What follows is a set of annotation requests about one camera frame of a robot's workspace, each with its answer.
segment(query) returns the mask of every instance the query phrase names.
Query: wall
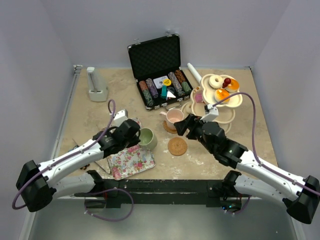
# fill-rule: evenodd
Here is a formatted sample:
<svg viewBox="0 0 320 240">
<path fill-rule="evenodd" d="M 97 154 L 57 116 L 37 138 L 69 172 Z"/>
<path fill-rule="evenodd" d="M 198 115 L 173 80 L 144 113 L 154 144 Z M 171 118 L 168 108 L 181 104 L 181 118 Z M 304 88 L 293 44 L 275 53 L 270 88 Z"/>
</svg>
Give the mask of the wall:
<svg viewBox="0 0 320 240">
<path fill-rule="evenodd" d="M 39 0 L 0 2 L 1 239 L 20 235 L 27 211 L 11 208 L 16 181 L 25 162 L 50 157 L 72 72 Z"/>
<path fill-rule="evenodd" d="M 279 166 L 320 179 L 320 3 L 292 0 L 253 68 Z M 320 209 L 304 230 L 319 239 Z"/>
<path fill-rule="evenodd" d="M 130 66 L 134 39 L 181 36 L 182 65 L 252 66 L 290 0 L 41 0 L 73 63 Z"/>
</svg>

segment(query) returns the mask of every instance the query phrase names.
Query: poker chip case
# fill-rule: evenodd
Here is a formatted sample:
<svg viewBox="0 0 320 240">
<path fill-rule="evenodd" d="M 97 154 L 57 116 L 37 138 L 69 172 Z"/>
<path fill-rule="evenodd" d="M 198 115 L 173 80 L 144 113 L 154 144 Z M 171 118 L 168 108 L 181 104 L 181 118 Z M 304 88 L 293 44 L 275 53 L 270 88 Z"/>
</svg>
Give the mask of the poker chip case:
<svg viewBox="0 0 320 240">
<path fill-rule="evenodd" d="M 178 34 L 167 35 L 164 37 L 135 43 L 129 45 L 127 50 L 131 62 L 133 76 L 136 81 L 136 86 L 147 110 L 159 109 L 160 107 L 165 107 L 169 104 L 189 99 L 191 90 L 193 88 L 185 73 L 181 70 L 180 36 Z M 187 87 L 190 89 L 190 91 L 177 90 L 177 86 L 174 84 L 176 82 L 172 82 L 170 86 L 167 86 L 175 88 L 176 91 L 174 92 L 174 95 L 176 98 L 161 98 L 161 88 L 153 88 L 151 94 L 148 94 L 147 91 L 142 90 L 142 86 L 145 86 L 144 82 L 146 80 L 152 79 L 153 81 L 154 79 L 163 76 L 168 77 L 169 73 L 175 73 L 177 70 L 180 70 L 186 82 L 183 83 L 183 89 Z"/>
</svg>

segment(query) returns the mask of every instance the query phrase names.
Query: floral cloth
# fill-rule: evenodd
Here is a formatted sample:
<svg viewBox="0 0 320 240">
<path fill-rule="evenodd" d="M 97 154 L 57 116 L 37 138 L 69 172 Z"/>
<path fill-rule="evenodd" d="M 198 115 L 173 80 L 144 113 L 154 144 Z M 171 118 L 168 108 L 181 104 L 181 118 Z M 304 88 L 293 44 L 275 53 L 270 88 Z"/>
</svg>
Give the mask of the floral cloth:
<svg viewBox="0 0 320 240">
<path fill-rule="evenodd" d="M 140 127 L 139 119 L 133 118 Z M 155 157 L 150 150 L 144 150 L 139 145 L 127 148 L 112 156 L 110 160 L 112 176 L 115 180 L 121 180 L 151 169 L 155 166 Z"/>
</svg>

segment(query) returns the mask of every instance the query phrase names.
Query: green cup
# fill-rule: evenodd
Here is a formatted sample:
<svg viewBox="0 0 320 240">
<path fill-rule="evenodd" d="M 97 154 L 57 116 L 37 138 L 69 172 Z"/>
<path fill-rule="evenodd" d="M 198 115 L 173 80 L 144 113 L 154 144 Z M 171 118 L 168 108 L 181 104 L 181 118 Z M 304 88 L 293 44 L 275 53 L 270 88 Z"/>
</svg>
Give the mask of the green cup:
<svg viewBox="0 0 320 240">
<path fill-rule="evenodd" d="M 153 150 L 157 144 L 158 140 L 154 132 L 147 127 L 140 129 L 140 142 L 139 146 L 144 150 Z"/>
</svg>

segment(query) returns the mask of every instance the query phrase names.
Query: gray floor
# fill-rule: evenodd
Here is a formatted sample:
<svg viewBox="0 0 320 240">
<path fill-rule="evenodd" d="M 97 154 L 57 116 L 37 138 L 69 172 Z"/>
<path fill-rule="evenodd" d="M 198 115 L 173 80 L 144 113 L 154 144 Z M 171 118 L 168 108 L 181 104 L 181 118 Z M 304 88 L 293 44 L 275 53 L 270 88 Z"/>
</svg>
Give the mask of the gray floor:
<svg viewBox="0 0 320 240">
<path fill-rule="evenodd" d="M 135 205 L 121 222 L 84 214 L 83 199 L 59 199 L 37 212 L 30 240 L 295 240 L 292 221 L 281 208 L 260 199 L 239 215 L 202 205 Z M 104 209 L 105 217 L 130 209 Z"/>
</svg>

